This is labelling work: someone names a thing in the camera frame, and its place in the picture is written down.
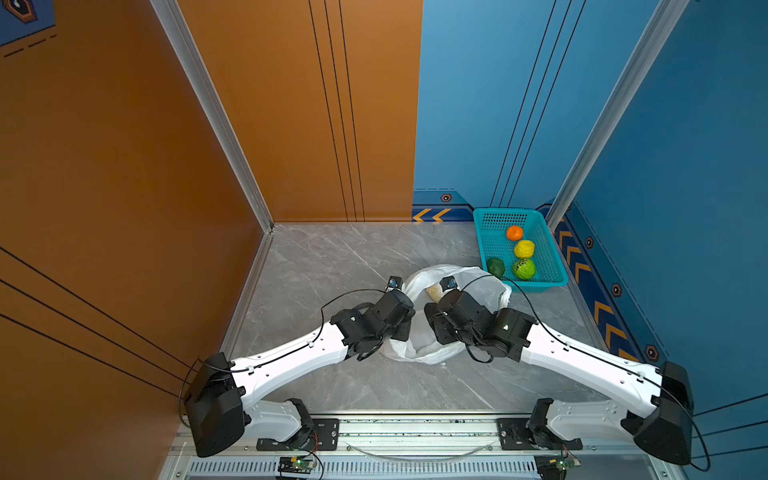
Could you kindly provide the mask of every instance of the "green fruit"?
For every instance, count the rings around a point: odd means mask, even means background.
[[[485,262],[485,266],[488,267],[488,273],[497,278],[502,278],[504,272],[507,270],[504,266],[504,260],[496,257],[491,257]]]
[[[520,280],[530,280],[536,275],[536,264],[528,258],[518,260],[512,265],[512,273]]]

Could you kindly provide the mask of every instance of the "teal plastic basket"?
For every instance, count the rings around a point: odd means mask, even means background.
[[[536,244],[533,262],[536,264],[536,275],[530,280],[517,280],[512,273],[512,265],[519,259],[515,256],[515,245],[507,238],[507,229],[517,225],[523,229],[523,240]],[[544,216],[536,210],[525,208],[478,208],[475,210],[475,229],[480,244],[482,268],[488,271],[488,258],[496,257],[504,261],[505,274],[517,283],[526,293],[541,293],[553,286],[568,284],[568,274],[560,258],[558,247],[549,233]]]

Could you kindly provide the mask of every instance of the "blue wall panel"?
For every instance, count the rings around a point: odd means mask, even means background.
[[[668,358],[688,369],[699,412],[768,392],[766,18],[756,0],[691,2],[577,195]],[[697,418],[712,432],[767,409],[765,398]],[[726,452],[767,433],[706,438]],[[715,457],[708,478],[763,478],[760,458]]]
[[[473,207],[554,197],[656,4],[425,0],[415,190],[456,190]]]

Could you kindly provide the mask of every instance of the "black line stripe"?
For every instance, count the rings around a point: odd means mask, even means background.
[[[346,196],[344,195],[344,183],[341,181],[341,166],[339,165],[339,152],[336,151],[336,135],[333,134],[333,122],[331,121],[331,106],[328,103],[328,91],[326,90],[326,76],[323,73],[323,62],[320,60],[320,44],[317,42],[317,29],[315,28],[315,15],[312,13],[312,0],[306,0],[310,5],[310,18],[312,19],[312,31],[315,32],[315,46],[317,47],[317,63],[320,65],[320,78],[323,79],[323,93],[326,95],[326,109],[328,110],[328,125],[331,127],[331,141],[333,153],[336,155],[336,169],[339,171],[339,187],[341,187],[341,200],[344,202],[344,216],[349,221],[349,213],[346,211]]]
[[[568,18],[568,12],[571,10],[571,4],[573,3],[573,0],[569,0],[568,2],[568,8],[565,9],[565,15],[563,15],[563,22],[560,24],[560,30],[558,30],[558,36],[554,39],[554,46],[552,46],[552,52],[549,54],[549,60],[547,60],[547,67],[544,69],[544,74],[541,76],[541,83],[538,86],[538,91],[536,92],[536,99],[533,100],[533,107],[531,107],[531,114],[528,116],[528,122],[525,123],[525,129],[523,130],[523,135],[520,138],[520,144],[518,145],[518,151],[515,154],[515,161],[512,162],[512,169],[509,171],[509,177],[507,177],[507,183],[504,185],[504,191],[502,191],[502,197],[498,201],[498,205],[502,205],[502,201],[504,201],[504,195],[507,193],[507,187],[509,187],[509,181],[512,179],[512,174],[515,172],[515,164],[518,162],[518,156],[520,155],[520,150],[523,147],[523,142],[525,141],[525,134],[528,133],[528,127],[531,125],[531,119],[533,118],[533,113],[536,110],[536,104],[538,103],[538,96],[541,94],[541,89],[544,87],[544,81],[547,79],[547,72],[549,71],[549,65],[552,63],[552,57],[554,56],[554,51],[558,49],[558,42],[560,41],[560,34],[563,32],[563,27],[565,26],[565,19]]]
[[[339,118],[341,118],[341,135],[344,139],[344,153],[346,154],[346,173],[349,175],[349,191],[352,192],[352,209],[357,221],[357,204],[355,203],[355,189],[352,186],[352,168],[349,165],[349,148],[346,146],[346,129],[344,128],[344,112],[341,109],[341,94],[339,93],[339,75],[336,73],[336,55],[333,53],[333,40],[331,39],[331,21],[328,18],[328,3],[323,0],[326,7],[326,24],[328,25],[328,42],[331,45],[331,61],[333,62],[333,79],[336,80],[336,99],[339,101]]]
[[[717,410],[727,409],[727,408],[732,407],[732,406],[741,405],[742,403],[751,402],[753,400],[762,399],[763,397],[767,397],[767,396],[768,396],[768,392],[764,393],[762,395],[757,395],[757,396],[748,398],[748,399],[739,400],[738,402],[729,403],[728,405],[723,405],[723,406],[715,407],[714,409],[704,410],[703,412],[695,413],[694,417],[699,416],[699,415],[703,415],[705,413],[716,412]]]
[[[768,445],[761,445],[759,447],[750,447],[748,449],[731,450],[729,452],[710,453],[710,457],[717,457],[718,455],[730,455],[731,453],[752,452],[753,450],[763,450],[763,449],[768,449]],[[704,457],[706,457],[706,455],[699,455],[697,457],[691,457],[691,460],[695,460],[697,458],[704,458]]]
[[[496,190],[498,190],[498,184],[502,181],[502,174],[504,173],[504,166],[507,164],[507,156],[509,155],[509,148],[512,146],[512,139],[515,138],[515,131],[518,129],[518,122],[520,121],[520,115],[523,112],[523,105],[525,105],[525,99],[528,96],[528,89],[531,87],[531,80],[533,80],[533,73],[536,71],[536,64],[538,63],[538,56],[541,54],[541,47],[544,46],[544,39],[547,38],[547,30],[549,30],[549,23],[552,21],[552,14],[554,13],[554,6],[558,3],[558,0],[552,2],[552,10],[549,11],[549,19],[547,20],[547,26],[544,29],[544,34],[541,36],[541,43],[538,44],[538,51],[536,52],[536,60],[533,62],[533,68],[531,68],[531,76],[528,77],[528,85],[525,86],[525,94],[523,94],[523,101],[520,102],[520,110],[518,111],[518,117],[515,119],[515,127],[512,128],[512,135],[509,137],[509,144],[507,145],[507,153],[504,154],[504,161],[502,167],[498,171],[498,179],[496,179],[496,186],[493,189],[493,195],[491,196],[490,206],[493,207],[493,200],[496,198]],[[499,199],[498,205],[502,205],[502,200]]]
[[[357,151],[357,129],[355,128],[355,108],[352,104],[352,82],[349,80],[349,59],[346,56],[346,37],[344,36],[344,16],[341,12],[341,0],[339,0],[339,18],[341,19],[341,39],[344,43],[344,62],[346,63],[346,85],[349,87],[349,109],[352,112],[352,135],[355,138],[355,159],[357,159],[357,183],[360,186],[360,206],[362,207],[362,221],[366,221],[366,202],[362,195],[362,174],[360,173],[360,155]]]
[[[48,275],[46,275],[45,273],[43,273],[43,272],[41,272],[40,270],[38,270],[38,269],[34,268],[32,265],[30,265],[29,263],[26,263],[24,260],[20,259],[19,257],[17,257],[16,255],[14,255],[13,253],[11,253],[11,252],[7,251],[5,248],[3,248],[3,247],[0,247],[0,250],[1,250],[2,252],[4,252],[4,253],[8,254],[10,257],[13,257],[13,259],[14,259],[14,260],[18,261],[19,263],[22,263],[24,266],[26,266],[27,268],[29,268],[29,269],[30,269],[30,270],[32,270],[33,272],[35,272],[35,273],[37,273],[38,275],[42,276],[42,277],[43,277],[43,278],[45,278],[47,281],[49,281],[49,282],[53,283],[54,285],[56,285],[57,287],[61,288],[61,289],[62,289],[62,290],[64,290],[65,292],[69,293],[69,294],[70,294],[70,295],[72,295],[74,298],[76,298],[76,299],[80,300],[82,303],[85,303],[86,305],[88,305],[88,306],[89,306],[89,307],[91,307],[92,309],[96,310],[96,311],[97,311],[97,312],[99,312],[101,315],[104,315],[104,316],[106,316],[108,319],[112,320],[113,322],[115,322],[115,323],[116,323],[116,324],[118,324],[119,326],[121,326],[121,327],[125,328],[127,331],[129,331],[129,332],[133,333],[135,336],[139,337],[139,338],[140,338],[140,339],[142,339],[143,341],[145,341],[145,342],[149,343],[150,345],[152,345],[152,346],[153,346],[153,347],[155,347],[156,349],[160,350],[162,353],[165,353],[165,354],[166,354],[166,355],[168,355],[170,358],[172,358],[172,359],[176,360],[177,362],[179,362],[181,365],[184,365],[184,366],[186,366],[186,367],[189,367],[189,365],[188,365],[188,364],[186,364],[186,363],[182,362],[181,360],[179,360],[179,359],[178,359],[178,358],[176,358],[175,356],[171,355],[169,352],[167,352],[167,351],[163,350],[163,349],[162,349],[162,348],[160,348],[160,347],[159,347],[157,344],[155,344],[155,343],[151,342],[149,339],[147,339],[145,336],[142,336],[140,333],[136,332],[135,330],[133,330],[133,329],[132,329],[132,328],[130,328],[129,326],[127,326],[127,325],[125,325],[125,324],[123,324],[123,323],[121,323],[121,322],[118,322],[118,321],[117,321],[117,319],[115,319],[113,316],[111,316],[111,315],[108,315],[108,314],[107,314],[105,311],[103,311],[102,309],[100,309],[100,308],[96,307],[96,306],[95,306],[93,303],[90,303],[90,302],[88,302],[88,301],[87,301],[86,299],[84,299],[83,297],[79,296],[78,294],[76,294],[75,292],[73,292],[72,290],[70,290],[69,288],[67,288],[66,286],[64,286],[64,285],[61,285],[61,284],[60,284],[59,282],[57,282],[56,280],[53,280],[51,277],[49,277],[49,276],[48,276]]]
[[[761,422],[747,423],[746,425],[739,425],[737,427],[731,427],[729,429],[717,430],[716,432],[704,433],[704,434],[702,434],[702,436],[706,437],[708,435],[716,435],[718,433],[732,432],[733,430],[747,429],[749,427],[754,427],[754,426],[757,426],[757,425],[762,425],[764,423],[768,423],[768,420],[763,420]]]
[[[568,39],[568,44],[565,45],[565,52],[563,53],[563,58],[560,59],[558,72],[554,75],[552,86],[550,87],[549,93],[547,94],[547,101],[544,102],[544,108],[541,109],[541,116],[538,118],[536,129],[533,132],[533,137],[531,137],[531,143],[528,144],[528,150],[525,152],[525,157],[523,158],[523,165],[520,166],[520,171],[518,172],[518,178],[517,180],[515,180],[515,186],[512,188],[512,193],[509,195],[509,200],[507,201],[507,207],[509,207],[509,204],[512,202],[512,197],[515,195],[515,190],[517,190],[518,188],[518,182],[520,181],[520,176],[523,174],[523,168],[525,168],[525,162],[528,160],[528,154],[531,153],[531,147],[533,147],[533,142],[534,140],[536,140],[536,134],[538,133],[538,126],[541,125],[541,119],[544,118],[544,112],[547,111],[547,105],[549,105],[549,98],[552,96],[552,91],[554,90],[554,84],[558,81],[558,76],[560,75],[560,69],[563,68],[563,62],[565,61],[565,55],[568,54],[568,47],[571,46],[571,40],[573,40],[574,33],[576,33],[576,27],[578,27],[578,21],[581,20],[581,13],[584,11],[584,6],[586,4],[587,4],[587,0],[584,0],[584,3],[581,4],[581,10],[578,13],[578,17],[576,18],[574,29],[571,32],[571,37]]]
[[[22,289],[20,289],[20,288],[18,288],[18,287],[16,287],[16,286],[13,286],[13,285],[11,285],[10,283],[8,283],[8,282],[6,282],[5,280],[3,280],[2,278],[0,278],[0,283],[2,283],[3,285],[5,285],[5,286],[7,286],[7,287],[9,287],[9,288],[12,288],[13,290],[15,290],[15,291],[19,292],[21,295],[23,295],[23,296],[26,296],[27,298],[29,298],[30,300],[33,300],[33,301],[35,301],[35,302],[39,303],[40,305],[42,305],[42,306],[44,306],[45,308],[47,308],[47,309],[51,310],[52,312],[55,312],[55,313],[57,313],[58,315],[60,315],[60,316],[63,316],[65,319],[69,320],[70,322],[73,322],[73,323],[75,323],[76,325],[79,325],[79,326],[81,326],[82,328],[86,329],[88,332],[91,332],[91,333],[93,333],[93,334],[95,334],[95,335],[98,335],[98,336],[100,336],[102,339],[105,339],[105,340],[107,340],[107,341],[108,341],[109,343],[111,343],[112,345],[115,345],[115,346],[118,346],[118,347],[122,348],[123,350],[125,350],[125,351],[126,351],[126,352],[128,352],[128,353],[130,353],[131,355],[133,355],[133,356],[135,356],[135,357],[137,357],[137,358],[139,358],[139,359],[142,359],[142,360],[144,360],[146,363],[149,363],[149,364],[150,364],[150,365],[152,365],[152,366],[156,366],[158,369],[160,369],[160,370],[162,370],[162,371],[166,372],[168,375],[170,375],[170,376],[173,376],[173,377],[175,377],[175,378],[177,378],[177,379],[181,380],[182,382],[184,381],[184,379],[182,379],[180,376],[178,376],[178,375],[174,375],[172,372],[169,372],[169,371],[167,371],[166,369],[164,369],[163,367],[159,366],[158,364],[156,364],[156,363],[153,363],[153,362],[151,362],[150,360],[147,360],[147,359],[145,359],[143,356],[139,355],[138,353],[135,353],[135,352],[131,351],[130,349],[127,349],[126,347],[122,346],[121,344],[119,344],[119,343],[115,342],[114,340],[112,340],[112,339],[110,339],[110,338],[108,338],[108,337],[106,337],[106,336],[104,336],[104,335],[101,335],[101,334],[100,334],[99,332],[97,332],[96,330],[93,330],[92,328],[90,328],[90,327],[88,327],[88,326],[86,326],[86,325],[84,325],[84,324],[82,324],[82,323],[78,322],[77,320],[73,319],[73,318],[72,318],[72,317],[70,317],[69,315],[66,315],[66,314],[64,314],[64,313],[60,312],[59,310],[56,310],[54,307],[52,307],[52,306],[48,305],[47,303],[43,302],[42,300],[39,300],[39,299],[37,299],[37,298],[33,297],[33,296],[32,296],[32,295],[30,295],[29,293],[26,293],[24,290],[22,290]]]
[[[17,53],[19,53],[20,51],[23,51],[23,50],[24,50],[23,48],[20,48],[20,49],[18,49],[18,50],[14,50],[14,51],[12,51],[11,53],[8,53],[8,54],[5,54],[5,55],[3,55],[2,57],[3,57],[3,58],[5,58],[5,57],[10,57],[11,55],[13,55],[13,54],[17,54]]]
[[[117,370],[118,372],[123,372],[125,375],[128,375],[128,376],[130,376],[130,377],[132,377],[132,378],[135,378],[135,379],[136,379],[136,380],[138,380],[139,382],[142,382],[142,383],[146,383],[146,384],[147,384],[147,385],[149,385],[149,386],[153,386],[154,388],[156,388],[156,389],[158,389],[158,390],[160,390],[160,391],[162,391],[162,392],[166,392],[168,395],[170,395],[170,396],[172,396],[172,397],[176,398],[176,394],[175,394],[175,393],[171,393],[171,392],[168,392],[166,389],[164,389],[164,388],[162,388],[162,387],[159,387],[159,386],[155,385],[154,383],[148,382],[147,380],[141,379],[141,378],[137,377],[136,375],[134,375],[133,373],[128,373],[128,372],[126,372],[125,370],[121,369],[120,367],[116,367],[116,366],[112,365],[111,363],[107,363],[107,362],[105,362],[105,361],[104,361],[104,360],[102,360],[102,359],[98,359],[98,358],[96,358],[96,357],[95,357],[95,356],[93,356],[93,355],[90,355],[90,354],[88,354],[88,353],[86,353],[86,352],[83,352],[82,350],[80,350],[80,349],[78,349],[78,348],[75,348],[75,347],[73,347],[72,345],[68,345],[67,343],[64,343],[64,342],[62,342],[61,340],[55,339],[55,338],[53,338],[53,337],[52,337],[52,336],[50,336],[50,335],[46,335],[46,334],[44,334],[43,332],[41,332],[40,330],[37,330],[37,329],[33,329],[32,327],[30,327],[30,326],[27,326],[27,325],[25,325],[24,323],[21,323],[21,322],[19,322],[19,321],[18,321],[18,320],[16,320],[16,319],[12,319],[10,316],[7,316],[7,315],[5,315],[4,313],[0,313],[0,316],[1,316],[2,318],[4,318],[4,319],[8,320],[9,322],[13,322],[13,323],[15,323],[16,325],[18,325],[18,326],[21,326],[21,327],[24,327],[24,328],[26,328],[27,330],[29,330],[29,331],[31,331],[31,332],[35,332],[35,333],[37,333],[37,334],[38,334],[38,335],[40,335],[40,336],[44,336],[45,338],[47,338],[47,339],[49,339],[49,340],[52,340],[52,341],[54,341],[54,342],[58,343],[59,345],[65,346],[65,347],[67,347],[68,349],[72,349],[72,350],[74,350],[75,352],[77,352],[77,353],[80,353],[80,354],[82,354],[82,355],[85,355],[85,356],[87,356],[89,359],[93,359],[93,360],[96,360],[97,362],[99,362],[99,363],[101,363],[101,364],[104,364],[104,365],[106,365],[106,366],[108,366],[108,367],[110,367],[110,368],[113,368],[113,369]]]

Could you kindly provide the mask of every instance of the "gray marble floor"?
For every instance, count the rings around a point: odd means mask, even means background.
[[[348,290],[383,288],[390,275],[403,279],[438,263],[479,266],[473,223],[343,223],[277,225],[234,355],[248,356],[295,339],[320,323],[319,308]],[[375,301],[378,293],[356,293],[326,308],[326,319],[342,308]],[[568,288],[531,294],[547,324],[594,345]],[[513,293],[511,305],[530,311]],[[266,399],[302,399],[310,411],[349,409],[530,412],[536,399],[569,402],[603,397],[555,372],[496,359],[473,362],[461,353],[443,364],[396,362],[375,354],[316,370],[272,392]]]

